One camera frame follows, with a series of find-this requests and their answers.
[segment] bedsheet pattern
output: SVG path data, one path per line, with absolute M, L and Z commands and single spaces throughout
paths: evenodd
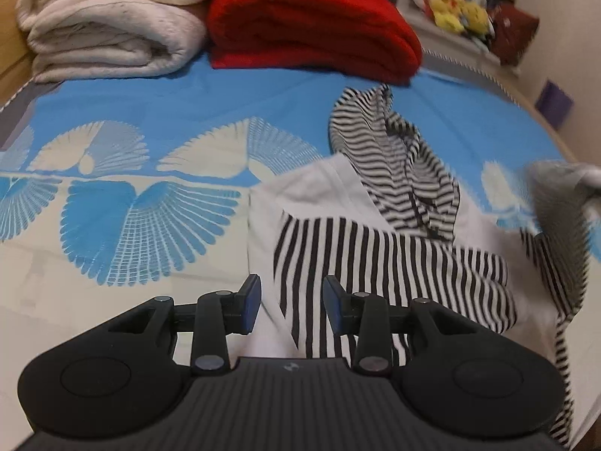
M 156 295 L 183 304 L 238 289 L 248 274 L 248 188 L 330 155 L 329 114 L 347 86 L 374 83 L 216 71 L 203 57 L 157 79 L 66 82 L 36 101 L 0 156 L 2 447 L 28 434 L 16 381 L 35 355 Z M 507 228 L 534 225 L 516 172 L 560 155 L 526 112 L 427 70 L 393 94 L 483 211 Z M 175 358 L 185 363 L 181 340 Z M 231 341 L 234 356 L 239 344 Z M 574 345 L 573 373 L 594 360 Z M 590 393 L 591 382 L 584 390 L 574 379 L 578 430 L 601 382 Z

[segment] folded red blanket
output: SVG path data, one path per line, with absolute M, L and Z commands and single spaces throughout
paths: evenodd
M 315 66 L 403 83 L 420 41 L 387 0 L 213 0 L 213 68 Z

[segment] blue bedsheet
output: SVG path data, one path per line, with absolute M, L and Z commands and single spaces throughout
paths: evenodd
M 375 85 L 335 72 L 213 70 L 206 57 L 157 79 L 66 82 L 37 100 L 0 158 L 0 242 L 27 229 L 69 178 L 61 244 L 83 274 L 99 284 L 168 275 L 223 234 L 240 188 L 329 155 L 335 101 L 347 86 Z M 532 225 L 516 173 L 561 156 L 526 112 L 425 70 L 393 96 L 484 211 L 508 228 Z M 147 248 L 133 253 L 140 242 Z M 140 271 L 135 257 L 151 255 L 144 273 L 123 268 Z

